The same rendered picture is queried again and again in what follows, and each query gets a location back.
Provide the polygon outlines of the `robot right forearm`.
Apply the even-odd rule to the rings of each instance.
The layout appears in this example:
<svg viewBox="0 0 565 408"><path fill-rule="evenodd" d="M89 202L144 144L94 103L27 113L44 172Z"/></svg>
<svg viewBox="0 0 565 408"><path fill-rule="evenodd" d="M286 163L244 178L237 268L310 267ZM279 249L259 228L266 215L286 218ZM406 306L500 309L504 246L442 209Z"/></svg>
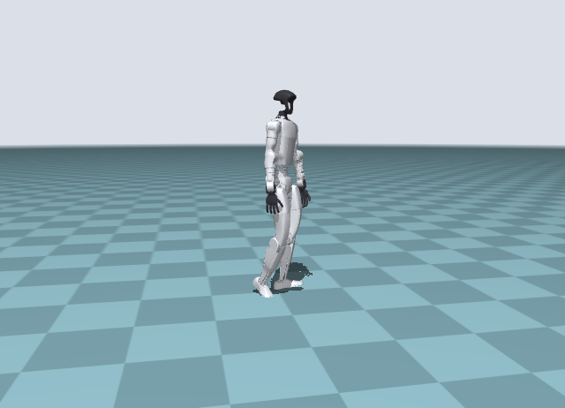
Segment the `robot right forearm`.
<svg viewBox="0 0 565 408"><path fill-rule="evenodd" d="M267 191L273 192L274 191L274 183L275 183L275 164L273 163L275 155L273 152L267 152L265 161L264 161L264 168L266 169L265 175L266 183L267 183Z"/></svg>

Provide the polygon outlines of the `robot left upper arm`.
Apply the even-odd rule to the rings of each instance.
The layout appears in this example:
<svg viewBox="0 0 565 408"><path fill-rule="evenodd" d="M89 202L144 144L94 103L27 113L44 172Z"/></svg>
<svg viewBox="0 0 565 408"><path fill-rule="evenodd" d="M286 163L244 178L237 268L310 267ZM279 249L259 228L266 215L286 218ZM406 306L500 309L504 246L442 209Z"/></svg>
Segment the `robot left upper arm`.
<svg viewBox="0 0 565 408"><path fill-rule="evenodd" d="M294 123L294 124L295 124L295 123ZM295 124L295 126L296 126L296 135L297 135L297 137L296 137L296 142L295 142L295 149L294 149L293 161L297 162L297 161L301 160L304 155L303 155L303 153L302 153L300 150L298 150L298 126L297 126L297 124Z"/></svg>

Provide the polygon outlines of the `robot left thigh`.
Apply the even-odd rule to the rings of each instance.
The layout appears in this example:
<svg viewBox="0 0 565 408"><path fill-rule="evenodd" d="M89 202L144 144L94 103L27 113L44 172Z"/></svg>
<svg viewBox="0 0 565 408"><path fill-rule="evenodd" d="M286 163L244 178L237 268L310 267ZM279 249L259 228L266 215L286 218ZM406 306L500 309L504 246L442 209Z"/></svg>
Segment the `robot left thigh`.
<svg viewBox="0 0 565 408"><path fill-rule="evenodd" d="M287 195L288 199L290 199L290 231L286 245L296 236L302 214L302 201L298 186L292 185L291 191Z"/></svg>

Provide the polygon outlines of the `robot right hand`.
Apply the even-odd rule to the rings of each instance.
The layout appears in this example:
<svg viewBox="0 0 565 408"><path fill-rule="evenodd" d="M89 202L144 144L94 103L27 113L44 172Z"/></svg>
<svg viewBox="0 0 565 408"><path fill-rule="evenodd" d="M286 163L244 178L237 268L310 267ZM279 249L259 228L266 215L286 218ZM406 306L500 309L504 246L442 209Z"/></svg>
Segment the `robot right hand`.
<svg viewBox="0 0 565 408"><path fill-rule="evenodd" d="M268 194L267 199L266 199L266 203L267 203L267 213L268 213L268 205L269 205L270 214L273 214L273 213L272 213L272 206L273 206L274 214L276 214L276 212L275 212L275 207L276 207L277 212L280 213L280 212L279 212L279 209L278 209L277 203L279 202L279 204L281 205L282 208L283 208L283 204L282 204L282 203L280 202L280 200L277 198L277 195L275 195L275 193L276 193L275 184L274 184L274 191L273 191L273 192L268 192L268 191L267 191L267 185L266 185L266 192L267 192L267 194ZM278 202L277 202L277 201L278 201Z"/></svg>

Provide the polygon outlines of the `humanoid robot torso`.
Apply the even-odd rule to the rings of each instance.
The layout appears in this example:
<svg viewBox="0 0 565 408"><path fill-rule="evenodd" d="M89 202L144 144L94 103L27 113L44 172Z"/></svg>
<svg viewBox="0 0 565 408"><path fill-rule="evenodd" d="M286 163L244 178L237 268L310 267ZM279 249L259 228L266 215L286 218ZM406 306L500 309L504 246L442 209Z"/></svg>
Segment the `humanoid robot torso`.
<svg viewBox="0 0 565 408"><path fill-rule="evenodd" d="M278 117L279 116L271 120L282 122L282 129L278 133L274 149L274 151L278 154L277 162L273 162L274 164L277 164L277 169L275 170L275 185L281 185L281 188L285 189L288 194L291 191L292 181L291 177L288 177L289 168L284 168L283 165L292 165L297 137L296 126L291 120L286 120L284 119L285 117L282 116L280 118Z"/></svg>

